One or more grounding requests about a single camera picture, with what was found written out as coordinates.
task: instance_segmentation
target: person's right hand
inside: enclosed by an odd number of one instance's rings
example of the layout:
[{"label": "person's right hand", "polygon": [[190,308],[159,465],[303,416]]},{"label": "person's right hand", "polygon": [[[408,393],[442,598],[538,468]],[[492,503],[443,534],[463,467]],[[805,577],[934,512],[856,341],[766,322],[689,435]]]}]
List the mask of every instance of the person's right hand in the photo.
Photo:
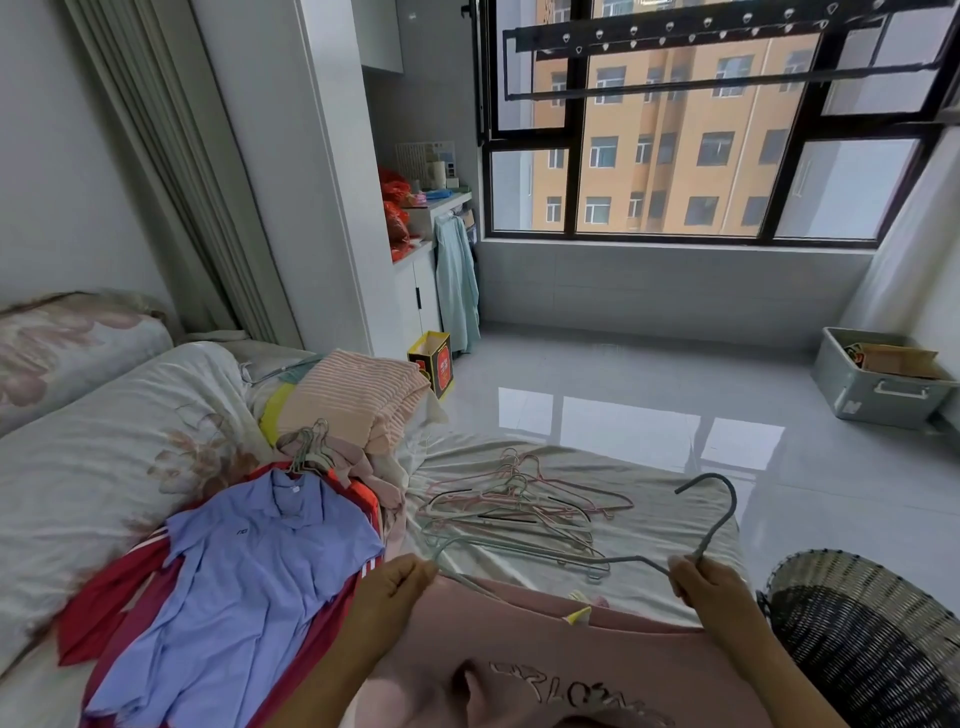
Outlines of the person's right hand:
[{"label": "person's right hand", "polygon": [[752,677],[764,656],[780,647],[754,596],[730,567],[704,558],[699,567],[692,556],[671,556],[670,585],[727,654],[740,676]]}]

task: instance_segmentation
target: sleeve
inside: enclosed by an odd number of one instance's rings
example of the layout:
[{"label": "sleeve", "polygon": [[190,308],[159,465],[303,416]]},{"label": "sleeve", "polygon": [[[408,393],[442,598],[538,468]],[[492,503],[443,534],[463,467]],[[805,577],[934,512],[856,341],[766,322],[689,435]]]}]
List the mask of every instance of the sleeve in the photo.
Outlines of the sleeve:
[{"label": "sleeve", "polygon": [[57,617],[60,666],[96,660],[116,632],[137,590],[163,564],[170,548],[160,529],[90,579]]}]

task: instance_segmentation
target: box handle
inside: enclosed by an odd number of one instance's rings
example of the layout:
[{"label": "box handle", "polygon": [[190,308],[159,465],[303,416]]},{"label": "box handle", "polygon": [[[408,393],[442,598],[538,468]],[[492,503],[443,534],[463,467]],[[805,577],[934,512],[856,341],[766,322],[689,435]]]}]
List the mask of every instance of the box handle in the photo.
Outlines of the box handle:
[{"label": "box handle", "polygon": [[886,382],[886,379],[881,379],[876,383],[874,391],[879,395],[890,395],[891,397],[907,397],[911,400],[929,400],[930,399],[930,388],[921,387],[920,392],[897,392],[893,389],[887,389],[883,386]]}]

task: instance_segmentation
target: tiled floor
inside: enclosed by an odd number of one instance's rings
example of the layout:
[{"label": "tiled floor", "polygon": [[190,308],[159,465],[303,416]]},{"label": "tiled floor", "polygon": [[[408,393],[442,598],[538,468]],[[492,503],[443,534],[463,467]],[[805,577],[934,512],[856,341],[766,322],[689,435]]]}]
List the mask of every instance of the tiled floor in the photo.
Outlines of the tiled floor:
[{"label": "tiled floor", "polygon": [[842,548],[960,611],[960,454],[942,435],[835,419],[810,358],[550,328],[484,331],[454,363],[457,429],[512,434],[736,485],[757,586]]}]

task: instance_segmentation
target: light blue polo shirt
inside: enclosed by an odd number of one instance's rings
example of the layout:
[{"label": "light blue polo shirt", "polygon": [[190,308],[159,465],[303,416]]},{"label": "light blue polo shirt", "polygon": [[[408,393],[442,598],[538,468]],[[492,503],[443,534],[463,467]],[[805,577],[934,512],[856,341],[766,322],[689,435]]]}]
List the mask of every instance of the light blue polo shirt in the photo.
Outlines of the light blue polo shirt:
[{"label": "light blue polo shirt", "polygon": [[310,620],[383,544],[312,473],[271,470],[167,519],[177,585],[86,707],[119,728],[244,728]]}]

